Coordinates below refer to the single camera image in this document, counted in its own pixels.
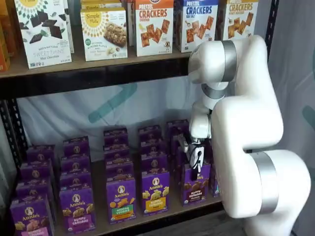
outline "cardboard box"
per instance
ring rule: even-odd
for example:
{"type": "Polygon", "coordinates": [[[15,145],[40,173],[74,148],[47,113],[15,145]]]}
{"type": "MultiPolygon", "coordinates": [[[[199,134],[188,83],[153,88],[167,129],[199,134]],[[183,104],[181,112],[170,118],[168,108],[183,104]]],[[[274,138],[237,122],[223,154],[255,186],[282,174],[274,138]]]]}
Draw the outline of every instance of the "cardboard box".
{"type": "Polygon", "coordinates": [[[258,0],[221,0],[219,3],[218,40],[241,39],[254,34],[258,0]]]}
{"type": "Polygon", "coordinates": [[[47,195],[14,199],[10,210],[17,236],[54,235],[55,228],[47,195]]]}
{"type": "Polygon", "coordinates": [[[69,235],[95,230],[92,188],[85,184],[62,187],[59,193],[65,231],[69,235]]]}
{"type": "Polygon", "coordinates": [[[219,0],[178,0],[176,46],[182,53],[215,40],[219,0]]]}
{"type": "Polygon", "coordinates": [[[57,222],[57,207],[54,198],[51,181],[49,178],[40,178],[32,180],[19,181],[15,189],[17,197],[26,197],[28,195],[47,195],[50,211],[54,220],[57,222]]]}
{"type": "Polygon", "coordinates": [[[60,187],[85,183],[88,184],[88,186],[92,186],[91,173],[87,169],[62,172],[60,175],[60,187]]]}
{"type": "Polygon", "coordinates": [[[208,194],[210,164],[204,160],[201,173],[195,181],[191,180],[189,164],[184,164],[182,168],[181,199],[183,206],[205,201],[208,194]]]}
{"type": "Polygon", "coordinates": [[[135,0],[137,56],[173,52],[173,0],[135,0]]]}
{"type": "Polygon", "coordinates": [[[15,1],[29,68],[71,62],[63,0],[15,1]]]}
{"type": "Polygon", "coordinates": [[[133,171],[106,173],[108,220],[115,224],[136,218],[136,188],[133,171]]]}
{"type": "Polygon", "coordinates": [[[65,140],[63,142],[63,152],[65,156],[74,154],[86,154],[87,156],[90,156],[89,137],[84,136],[65,140]]]}
{"type": "Polygon", "coordinates": [[[142,171],[141,192],[145,216],[168,211],[169,172],[166,169],[142,171]]]}
{"type": "Polygon", "coordinates": [[[81,22],[86,61],[127,57],[123,7],[82,9],[81,22]]]}
{"type": "Polygon", "coordinates": [[[64,156],[61,158],[61,171],[72,171],[79,169],[90,170],[90,157],[85,153],[82,155],[75,154],[72,156],[64,156]]]}
{"type": "Polygon", "coordinates": [[[6,48],[3,30],[0,22],[0,72],[7,71],[10,67],[10,57],[6,48]]]}

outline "purple cracker box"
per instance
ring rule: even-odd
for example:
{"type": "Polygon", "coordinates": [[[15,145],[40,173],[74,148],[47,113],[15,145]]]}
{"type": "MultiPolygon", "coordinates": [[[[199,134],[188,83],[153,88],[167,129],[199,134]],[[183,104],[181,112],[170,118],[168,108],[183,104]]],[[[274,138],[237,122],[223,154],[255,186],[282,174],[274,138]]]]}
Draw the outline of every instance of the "purple cracker box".
{"type": "Polygon", "coordinates": [[[84,136],[65,140],[63,142],[63,152],[65,156],[83,153],[85,153],[87,156],[90,156],[89,137],[84,136]]]}
{"type": "Polygon", "coordinates": [[[136,218],[136,187],[133,171],[106,174],[108,220],[115,224],[136,218]]]}
{"type": "Polygon", "coordinates": [[[195,181],[191,180],[191,168],[189,164],[183,165],[181,180],[183,206],[206,200],[206,196],[208,194],[209,175],[210,164],[205,160],[203,161],[203,166],[201,167],[201,173],[195,181]]]}
{"type": "Polygon", "coordinates": [[[91,173],[87,169],[72,170],[69,172],[62,172],[60,176],[60,187],[66,187],[73,184],[84,184],[92,186],[91,173]]]}
{"type": "Polygon", "coordinates": [[[17,197],[47,194],[53,220],[55,223],[57,222],[57,207],[49,178],[37,178],[32,180],[20,181],[16,186],[15,192],[17,197]]]}
{"type": "Polygon", "coordinates": [[[149,153],[141,152],[141,169],[165,168],[168,169],[167,155],[163,151],[153,151],[149,153]]]}
{"type": "Polygon", "coordinates": [[[62,187],[59,197],[65,231],[69,235],[95,229],[93,191],[88,184],[62,187]]]}
{"type": "Polygon", "coordinates": [[[145,216],[168,211],[169,172],[165,168],[143,171],[141,186],[145,216]]]}
{"type": "Polygon", "coordinates": [[[11,215],[17,236],[53,236],[55,229],[47,195],[14,199],[11,215]]]}
{"type": "Polygon", "coordinates": [[[90,157],[85,153],[75,154],[72,156],[64,156],[61,158],[61,171],[72,171],[78,169],[90,170],[90,157]]]}

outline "cracker image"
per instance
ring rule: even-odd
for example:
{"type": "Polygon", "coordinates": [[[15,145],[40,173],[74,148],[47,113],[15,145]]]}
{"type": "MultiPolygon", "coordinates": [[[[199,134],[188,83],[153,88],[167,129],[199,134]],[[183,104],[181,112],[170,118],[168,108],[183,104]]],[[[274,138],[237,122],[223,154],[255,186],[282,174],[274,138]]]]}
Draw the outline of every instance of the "cracker image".
{"type": "Polygon", "coordinates": [[[200,39],[202,39],[202,38],[203,38],[203,35],[205,34],[205,31],[206,31],[206,27],[205,27],[203,24],[201,24],[200,29],[199,29],[199,33],[198,33],[197,36],[198,36],[200,39]]]}
{"type": "Polygon", "coordinates": [[[117,208],[121,208],[126,204],[128,204],[128,198],[123,198],[123,199],[121,199],[120,202],[117,203],[117,208]]]}
{"type": "Polygon", "coordinates": [[[251,26],[252,18],[253,18],[253,17],[254,17],[254,13],[249,12],[249,13],[248,13],[248,16],[247,16],[247,19],[246,19],[246,25],[251,26]]]}
{"type": "Polygon", "coordinates": [[[245,30],[245,27],[246,27],[246,22],[245,21],[242,21],[240,27],[238,28],[237,32],[239,34],[243,34],[244,30],[245,30]]]}
{"type": "Polygon", "coordinates": [[[199,33],[199,21],[195,21],[192,23],[192,31],[193,31],[193,34],[199,33]]]}
{"type": "Polygon", "coordinates": [[[30,40],[30,44],[40,41],[42,37],[43,37],[43,35],[40,33],[34,35],[33,38],[31,38],[31,40],[30,40]]]}
{"type": "Polygon", "coordinates": [[[187,43],[191,43],[194,41],[193,38],[193,29],[188,29],[186,30],[186,34],[187,34],[187,43]]]}
{"type": "Polygon", "coordinates": [[[159,28],[157,28],[156,32],[154,34],[153,41],[155,41],[156,43],[159,43],[159,40],[161,39],[161,36],[162,36],[162,31],[159,28]]]}
{"type": "Polygon", "coordinates": [[[234,31],[235,31],[234,25],[229,26],[227,28],[227,31],[228,31],[228,38],[233,38],[234,37],[234,31]]]}
{"type": "Polygon", "coordinates": [[[107,23],[104,38],[119,47],[124,47],[127,43],[127,32],[121,26],[114,23],[107,23]]]}
{"type": "Polygon", "coordinates": [[[147,47],[150,45],[149,35],[147,32],[141,34],[142,47],[147,47]]]}
{"type": "Polygon", "coordinates": [[[211,30],[213,20],[214,20],[213,17],[208,16],[207,23],[206,23],[206,28],[207,28],[208,30],[211,30]]]}
{"type": "Polygon", "coordinates": [[[162,32],[167,33],[168,32],[168,27],[169,27],[169,21],[164,19],[163,24],[162,24],[162,32]]]}
{"type": "Polygon", "coordinates": [[[147,32],[148,32],[149,38],[154,38],[155,33],[154,33],[154,25],[153,24],[150,24],[147,26],[147,32]]]}

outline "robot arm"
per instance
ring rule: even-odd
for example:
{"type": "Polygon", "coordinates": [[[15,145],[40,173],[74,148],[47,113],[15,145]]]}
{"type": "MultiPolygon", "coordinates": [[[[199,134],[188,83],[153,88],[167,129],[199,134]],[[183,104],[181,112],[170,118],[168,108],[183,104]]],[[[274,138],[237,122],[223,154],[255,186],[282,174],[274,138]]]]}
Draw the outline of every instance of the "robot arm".
{"type": "MultiPolygon", "coordinates": [[[[287,150],[244,152],[275,145],[283,135],[265,42],[251,36],[203,43],[189,59],[189,77],[203,88],[202,100],[193,107],[190,135],[212,138],[226,212],[234,218],[249,217],[245,224],[249,236],[290,235],[310,192],[305,163],[287,150]],[[235,96],[224,97],[232,80],[235,96]]],[[[189,156],[195,157],[190,159],[193,167],[196,156],[189,156]]]]}

